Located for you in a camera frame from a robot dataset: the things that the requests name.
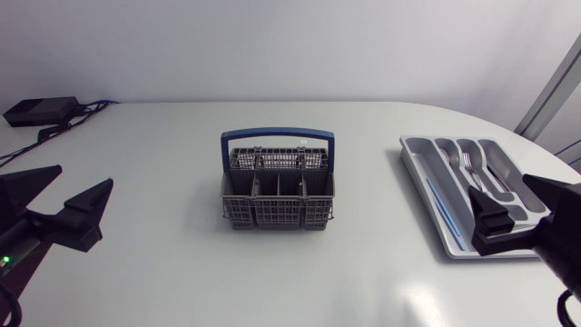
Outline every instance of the fork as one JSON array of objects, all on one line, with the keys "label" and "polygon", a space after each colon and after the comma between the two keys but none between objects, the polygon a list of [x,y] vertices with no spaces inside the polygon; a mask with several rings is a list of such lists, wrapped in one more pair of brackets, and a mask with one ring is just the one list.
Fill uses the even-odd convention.
[{"label": "fork", "polygon": [[470,177],[472,177],[478,189],[480,189],[480,191],[482,191],[483,193],[487,193],[488,192],[487,187],[482,183],[480,176],[478,176],[478,173],[472,167],[472,163],[470,162],[470,154],[462,153],[462,156],[464,157],[464,166],[466,170],[470,173]]}]

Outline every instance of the cutlery tray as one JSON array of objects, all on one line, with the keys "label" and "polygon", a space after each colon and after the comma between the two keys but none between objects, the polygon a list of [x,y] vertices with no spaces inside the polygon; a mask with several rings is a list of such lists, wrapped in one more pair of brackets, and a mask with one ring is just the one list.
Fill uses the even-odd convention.
[{"label": "cutlery tray", "polygon": [[[448,138],[402,136],[401,158],[421,198],[428,208],[446,254],[454,259],[535,257],[529,250],[516,250],[481,257],[471,244],[474,215],[468,198],[470,185],[479,189],[467,170],[464,154],[468,154],[472,171],[478,175],[487,194],[504,205],[515,221],[514,231],[533,228],[549,210],[523,183],[523,173],[510,156],[494,140],[487,138]],[[437,193],[434,195],[431,186]],[[438,208],[438,198],[448,209],[459,237],[450,231],[446,218]]]}]

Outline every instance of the black power adapter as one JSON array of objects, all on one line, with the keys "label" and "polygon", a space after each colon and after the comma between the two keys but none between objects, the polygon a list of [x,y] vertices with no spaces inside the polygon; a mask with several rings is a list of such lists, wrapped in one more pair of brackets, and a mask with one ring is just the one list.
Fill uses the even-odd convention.
[{"label": "black power adapter", "polygon": [[10,108],[4,118],[12,127],[65,125],[73,118],[77,105],[74,96],[28,99]]}]

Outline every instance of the dishwasher cutlery basket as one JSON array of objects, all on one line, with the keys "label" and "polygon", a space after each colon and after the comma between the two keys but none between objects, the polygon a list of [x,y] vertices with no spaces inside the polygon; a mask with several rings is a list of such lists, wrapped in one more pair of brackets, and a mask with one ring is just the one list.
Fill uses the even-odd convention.
[{"label": "dishwasher cutlery basket", "polygon": [[[299,136],[327,141],[324,148],[234,148],[255,136]],[[307,128],[250,128],[222,133],[222,200],[232,228],[322,231],[332,219],[335,136]]]}]

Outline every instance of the blue strip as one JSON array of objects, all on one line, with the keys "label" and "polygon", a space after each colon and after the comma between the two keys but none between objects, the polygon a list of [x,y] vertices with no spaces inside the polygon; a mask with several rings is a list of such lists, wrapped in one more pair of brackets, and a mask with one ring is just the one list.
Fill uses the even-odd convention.
[{"label": "blue strip", "polygon": [[461,237],[460,230],[454,223],[454,220],[450,216],[448,209],[446,209],[446,205],[442,202],[442,199],[439,197],[438,192],[436,192],[436,188],[434,187],[432,182],[428,178],[426,178],[426,182],[428,182],[429,188],[432,190],[433,195],[432,197],[434,199],[434,202],[436,203],[436,206],[438,207],[440,215],[442,216],[442,218],[444,218],[444,222],[448,226],[449,230],[452,232],[452,236],[454,236],[454,239],[456,240],[456,243],[458,244],[460,250],[465,251],[466,247],[464,246],[460,238]]}]

